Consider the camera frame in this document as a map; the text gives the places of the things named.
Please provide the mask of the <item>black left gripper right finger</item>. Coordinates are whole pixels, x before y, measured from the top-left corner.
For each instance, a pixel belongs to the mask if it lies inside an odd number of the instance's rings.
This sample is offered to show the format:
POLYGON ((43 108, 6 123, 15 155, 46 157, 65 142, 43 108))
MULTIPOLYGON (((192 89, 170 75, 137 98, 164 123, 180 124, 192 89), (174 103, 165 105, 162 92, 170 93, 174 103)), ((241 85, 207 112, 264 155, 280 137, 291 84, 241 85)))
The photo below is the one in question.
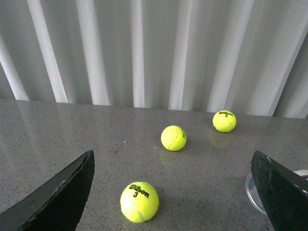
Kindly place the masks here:
POLYGON ((251 172, 259 198, 276 231, 308 229, 308 181, 260 151, 251 172))

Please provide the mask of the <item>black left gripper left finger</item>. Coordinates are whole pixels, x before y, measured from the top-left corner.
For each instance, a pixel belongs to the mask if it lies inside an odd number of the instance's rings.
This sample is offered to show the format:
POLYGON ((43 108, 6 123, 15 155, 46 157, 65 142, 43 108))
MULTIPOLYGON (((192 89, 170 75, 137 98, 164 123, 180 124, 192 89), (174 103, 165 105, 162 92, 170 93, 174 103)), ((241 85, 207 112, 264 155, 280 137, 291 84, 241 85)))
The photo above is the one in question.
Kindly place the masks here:
POLYGON ((74 231, 88 200, 95 170, 89 150, 0 215, 2 231, 74 231))

